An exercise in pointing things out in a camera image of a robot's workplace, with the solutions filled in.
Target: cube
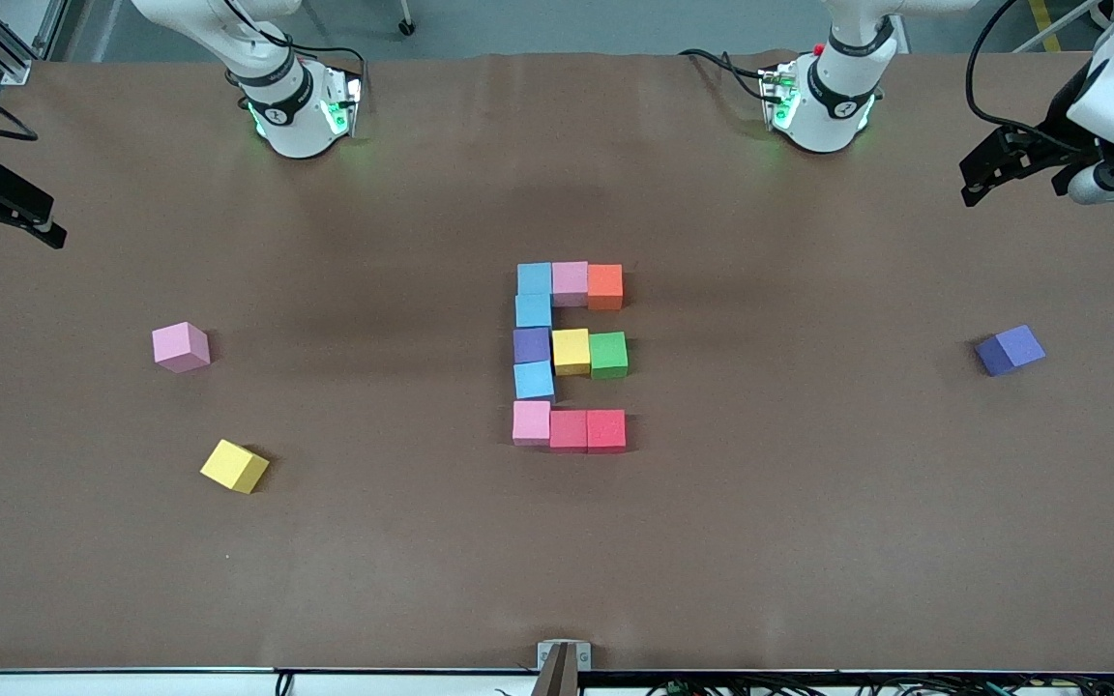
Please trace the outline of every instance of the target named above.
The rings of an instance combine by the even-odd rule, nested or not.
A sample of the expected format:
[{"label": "cube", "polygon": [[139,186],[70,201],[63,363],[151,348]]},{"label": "cube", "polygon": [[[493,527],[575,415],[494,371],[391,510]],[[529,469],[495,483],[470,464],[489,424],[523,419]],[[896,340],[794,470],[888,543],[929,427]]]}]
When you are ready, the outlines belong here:
[{"label": "cube", "polygon": [[585,329],[554,331],[554,370],[557,376],[587,374],[592,371],[592,347]]},{"label": "cube", "polygon": [[154,362],[173,373],[203,369],[209,360],[209,337],[188,322],[154,331]]},{"label": "cube", "polygon": [[548,401],[514,402],[514,444],[548,445],[548,418],[553,404]]},{"label": "cube", "polygon": [[556,411],[548,415],[548,450],[587,452],[587,411]]},{"label": "cube", "polygon": [[1022,365],[1047,356],[1043,345],[1038,344],[1038,339],[1035,339],[1034,332],[1026,325],[997,333],[979,343],[974,351],[978,352],[978,359],[983,361],[983,366],[991,376],[1008,374]]},{"label": "cube", "polygon": [[614,312],[622,308],[624,296],[622,264],[588,264],[587,308]]},{"label": "cube", "polygon": [[587,261],[554,264],[554,307],[587,305]]},{"label": "cube", "polygon": [[253,454],[234,442],[223,440],[217,442],[213,453],[208,454],[208,461],[201,467],[201,472],[229,490],[251,493],[267,465],[268,462],[261,455]]},{"label": "cube", "polygon": [[627,360],[627,335],[620,331],[594,333],[589,336],[592,347],[592,379],[615,379],[631,371]]},{"label": "cube", "polygon": [[554,365],[551,362],[514,365],[515,400],[556,400]]},{"label": "cube", "polygon": [[627,413],[618,409],[588,411],[587,451],[616,454],[627,450]]},{"label": "cube", "polygon": [[553,345],[548,343],[548,330],[517,329],[514,330],[514,364],[538,363],[551,361]]},{"label": "cube", "polygon": [[553,329],[553,325],[554,301],[551,295],[514,296],[514,326],[517,329],[530,329],[530,326]]},{"label": "cube", "polygon": [[518,264],[518,295],[551,295],[553,264]]}]

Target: orange cube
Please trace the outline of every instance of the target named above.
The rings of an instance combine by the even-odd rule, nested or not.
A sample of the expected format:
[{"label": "orange cube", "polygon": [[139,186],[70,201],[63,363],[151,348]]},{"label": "orange cube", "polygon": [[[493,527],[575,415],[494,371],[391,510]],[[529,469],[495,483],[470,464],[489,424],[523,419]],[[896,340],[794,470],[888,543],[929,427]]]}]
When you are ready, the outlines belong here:
[{"label": "orange cube", "polygon": [[622,308],[622,264],[588,264],[587,308],[615,312]]}]

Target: purple cube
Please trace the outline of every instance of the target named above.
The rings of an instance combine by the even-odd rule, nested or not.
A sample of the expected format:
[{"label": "purple cube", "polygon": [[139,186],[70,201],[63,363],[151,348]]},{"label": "purple cube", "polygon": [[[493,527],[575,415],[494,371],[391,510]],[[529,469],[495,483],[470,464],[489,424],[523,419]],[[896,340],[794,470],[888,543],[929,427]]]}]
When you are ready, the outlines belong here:
[{"label": "purple cube", "polygon": [[974,351],[978,352],[978,359],[991,376],[1008,374],[1022,365],[1047,356],[1034,332],[1026,325],[997,333],[979,343]]},{"label": "purple cube", "polygon": [[547,329],[514,330],[514,364],[539,363],[553,360]]},{"label": "purple cube", "polygon": [[154,362],[174,373],[208,365],[209,337],[188,322],[154,332]]}]

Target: white robotic arm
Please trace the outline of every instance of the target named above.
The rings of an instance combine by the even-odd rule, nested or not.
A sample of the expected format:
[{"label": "white robotic arm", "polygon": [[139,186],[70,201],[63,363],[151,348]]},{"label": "white robotic arm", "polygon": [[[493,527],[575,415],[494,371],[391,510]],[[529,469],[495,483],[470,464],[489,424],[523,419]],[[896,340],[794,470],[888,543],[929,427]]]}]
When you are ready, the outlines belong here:
[{"label": "white robotic arm", "polygon": [[999,185],[1049,167],[1059,167],[1052,178],[1057,195],[1078,203],[1114,202],[1114,23],[1086,66],[1052,99],[1043,122],[994,122],[1000,127],[960,163],[967,206]]},{"label": "white robotic arm", "polygon": [[301,0],[133,0],[146,18],[225,62],[247,96],[256,131],[277,154],[312,157],[354,130],[360,78],[297,56],[265,19]]},{"label": "white robotic arm", "polygon": [[834,153],[867,127],[879,78],[897,56],[892,13],[968,10],[978,0],[822,0],[832,30],[822,53],[785,62],[765,77],[765,121],[812,153]]}]

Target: floor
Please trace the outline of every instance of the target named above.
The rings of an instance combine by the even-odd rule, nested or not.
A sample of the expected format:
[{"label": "floor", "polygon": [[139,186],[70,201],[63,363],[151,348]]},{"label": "floor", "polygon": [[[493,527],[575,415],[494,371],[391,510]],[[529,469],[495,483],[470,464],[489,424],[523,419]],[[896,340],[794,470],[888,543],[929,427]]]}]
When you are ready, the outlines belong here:
[{"label": "floor", "polygon": [[[1077,0],[1018,3],[986,43],[1009,51],[1037,31],[1033,8],[1059,18]],[[913,52],[965,52],[999,0],[964,13],[906,18]],[[465,58],[483,53],[676,53],[706,48],[758,53],[805,49],[825,39],[828,14],[814,0],[411,0],[419,27],[398,31],[394,0],[306,0],[278,19],[297,42],[345,45],[369,59]],[[70,43],[71,61],[212,61],[186,37],[154,26],[129,0],[87,0]],[[1061,32],[1064,49],[1093,46],[1087,18]]]}]

